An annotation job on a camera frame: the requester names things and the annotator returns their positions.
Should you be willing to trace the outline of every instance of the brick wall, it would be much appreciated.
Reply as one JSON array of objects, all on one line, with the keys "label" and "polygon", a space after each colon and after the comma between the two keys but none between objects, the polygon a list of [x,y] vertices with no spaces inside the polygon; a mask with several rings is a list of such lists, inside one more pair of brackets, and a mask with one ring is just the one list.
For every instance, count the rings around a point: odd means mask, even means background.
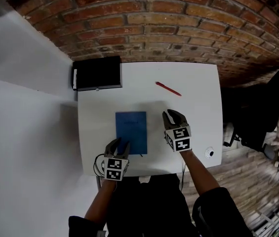
[{"label": "brick wall", "polygon": [[28,0],[16,9],[73,60],[212,63],[222,86],[266,82],[279,64],[279,0]]}]

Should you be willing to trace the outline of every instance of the white wall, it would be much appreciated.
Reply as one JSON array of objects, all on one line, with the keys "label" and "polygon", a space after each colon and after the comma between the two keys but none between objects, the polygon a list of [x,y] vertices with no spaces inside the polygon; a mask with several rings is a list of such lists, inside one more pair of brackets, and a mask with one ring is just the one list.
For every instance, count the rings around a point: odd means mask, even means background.
[{"label": "white wall", "polygon": [[66,237],[96,192],[82,175],[77,103],[0,81],[0,237]]},{"label": "white wall", "polygon": [[71,59],[0,0],[0,80],[74,100]]}]

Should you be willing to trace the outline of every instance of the black sleeve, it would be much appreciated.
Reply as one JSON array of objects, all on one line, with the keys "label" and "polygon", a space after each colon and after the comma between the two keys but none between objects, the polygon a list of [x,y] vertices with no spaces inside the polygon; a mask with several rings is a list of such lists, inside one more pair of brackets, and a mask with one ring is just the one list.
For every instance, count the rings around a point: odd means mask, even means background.
[{"label": "black sleeve", "polygon": [[69,237],[96,237],[103,230],[96,223],[77,216],[69,217]]},{"label": "black sleeve", "polygon": [[203,237],[252,236],[225,188],[202,194],[194,204],[192,217]]}]

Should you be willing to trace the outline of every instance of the office chair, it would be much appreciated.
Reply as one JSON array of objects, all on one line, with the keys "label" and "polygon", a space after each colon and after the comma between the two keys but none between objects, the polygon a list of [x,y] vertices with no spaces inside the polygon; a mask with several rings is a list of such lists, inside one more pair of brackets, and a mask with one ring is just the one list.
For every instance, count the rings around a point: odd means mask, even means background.
[{"label": "office chair", "polygon": [[241,139],[242,145],[259,152],[266,152],[267,157],[272,157],[270,146],[263,145],[263,142],[267,132],[275,130],[279,119],[279,71],[266,85],[251,87],[247,91],[248,99],[251,101],[243,106],[239,100],[236,100],[232,107],[231,121],[234,131],[230,142],[224,142],[224,146],[230,147],[234,140]]}]

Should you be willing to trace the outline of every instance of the red pen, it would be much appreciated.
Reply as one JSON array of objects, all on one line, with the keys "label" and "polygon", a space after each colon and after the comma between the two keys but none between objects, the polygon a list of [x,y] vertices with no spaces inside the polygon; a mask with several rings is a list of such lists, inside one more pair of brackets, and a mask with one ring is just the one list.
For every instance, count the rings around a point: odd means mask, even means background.
[{"label": "red pen", "polygon": [[182,95],[181,95],[179,92],[176,92],[175,90],[170,89],[169,87],[165,86],[165,85],[162,84],[161,82],[156,81],[156,84],[159,85],[160,87],[162,87],[162,88],[164,88],[164,89],[167,89],[167,90],[169,90],[170,92],[172,92],[172,93],[174,93],[174,94],[176,94],[176,95],[182,97]]}]

